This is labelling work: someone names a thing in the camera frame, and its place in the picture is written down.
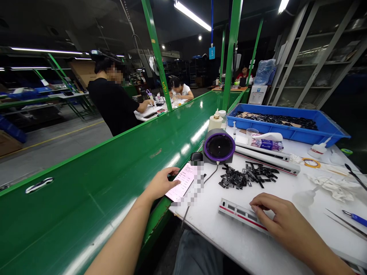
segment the white shirt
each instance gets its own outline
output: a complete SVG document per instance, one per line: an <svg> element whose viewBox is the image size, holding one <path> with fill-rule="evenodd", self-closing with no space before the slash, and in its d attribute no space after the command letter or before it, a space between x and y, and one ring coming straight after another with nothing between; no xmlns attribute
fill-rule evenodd
<svg viewBox="0 0 367 275"><path fill-rule="evenodd" d="M190 87L184 84L182 89L182 95L188 95L189 91L191 91Z"/></svg>

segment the screwdriver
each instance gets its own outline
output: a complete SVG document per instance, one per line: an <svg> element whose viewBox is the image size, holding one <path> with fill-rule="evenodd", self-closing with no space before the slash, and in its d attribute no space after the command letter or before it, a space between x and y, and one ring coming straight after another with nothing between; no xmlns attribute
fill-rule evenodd
<svg viewBox="0 0 367 275"><path fill-rule="evenodd" d="M349 213L349 212L347 212L345 210L342 210L342 211L343 211L344 214L350 216L356 222L359 222L360 224L362 224L365 227L367 227L367 220L365 220L364 218L361 218L360 216L357 216L356 214Z"/></svg>

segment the red stripe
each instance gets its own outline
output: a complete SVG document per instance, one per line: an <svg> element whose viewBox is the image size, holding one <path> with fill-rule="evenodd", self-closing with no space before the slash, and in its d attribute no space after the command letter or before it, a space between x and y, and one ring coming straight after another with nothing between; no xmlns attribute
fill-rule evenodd
<svg viewBox="0 0 367 275"><path fill-rule="evenodd" d="M240 157L245 157L244 155L240 155L240 154L237 154L237 153L234 153L234 154L235 154L235 155L237 155L237 156L240 156ZM295 174L292 174L292 173L290 173L290 172L287 172L287 171L285 171L285 170L283 170L283 169L280 169L280 168L278 168L278 167L271 166L271 165L269 165L269 164L267 164L267 163L263 163L263 162L261 162L261 161L258 161L258 160L255 160L255 159L252 159L252 158L249 158L249 157L245 157L245 158L247 158L247 159L251 159L251 160L253 160L253 161L256 161L256 162L259 162L259 163L265 164L265 165L267 165L267 166L273 167L273 168L275 168L275 169L281 170L281 171L286 172L286 173L288 173L288 174L290 174L290 175L292 175L292 176L296 176Z"/></svg>
<svg viewBox="0 0 367 275"><path fill-rule="evenodd" d="M223 208L224 210L227 210L229 213L232 213L232 214L234 214L234 212L233 211L231 211L231 210L228 210L227 208L224 208L223 206L219 206L220 208Z"/></svg>
<svg viewBox="0 0 367 275"><path fill-rule="evenodd" d="M258 227L260 227L260 228L262 228L262 229L264 229L264 230L268 231L268 230L266 229L266 227L263 227L263 226L261 226L261 225L259 225L259 224L255 223L255 222L253 222L253 221L249 220L249 219L246 219L245 217L243 217L243 216L239 215L238 213L237 213L237 217L243 218L244 220L246 220L246 221L248 221L248 222L250 222L250 223L252 223L252 224L254 224L254 225L257 225Z"/></svg>

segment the black shirt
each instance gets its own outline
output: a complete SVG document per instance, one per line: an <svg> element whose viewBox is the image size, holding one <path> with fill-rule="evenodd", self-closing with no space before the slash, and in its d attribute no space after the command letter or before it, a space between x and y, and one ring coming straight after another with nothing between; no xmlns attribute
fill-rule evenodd
<svg viewBox="0 0 367 275"><path fill-rule="evenodd" d="M123 87L105 78L97 78L89 82L88 91L113 136L140 124L134 115L139 103L129 98Z"/></svg>

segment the ceiling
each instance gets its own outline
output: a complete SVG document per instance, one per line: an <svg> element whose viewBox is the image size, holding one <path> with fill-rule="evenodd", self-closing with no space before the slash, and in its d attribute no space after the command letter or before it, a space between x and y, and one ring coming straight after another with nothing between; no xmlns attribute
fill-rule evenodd
<svg viewBox="0 0 367 275"><path fill-rule="evenodd" d="M125 0L132 25L144 48L151 48L141 1ZM181 0L205 22L211 1ZM242 15L279 6L280 0L244 1ZM151 0L159 43L208 32L174 8L172 0ZM228 19L229 0L214 0L214 25ZM117 54L134 48L132 31L120 0L12 0L2 3L2 45L44 49L110 48Z"/></svg>

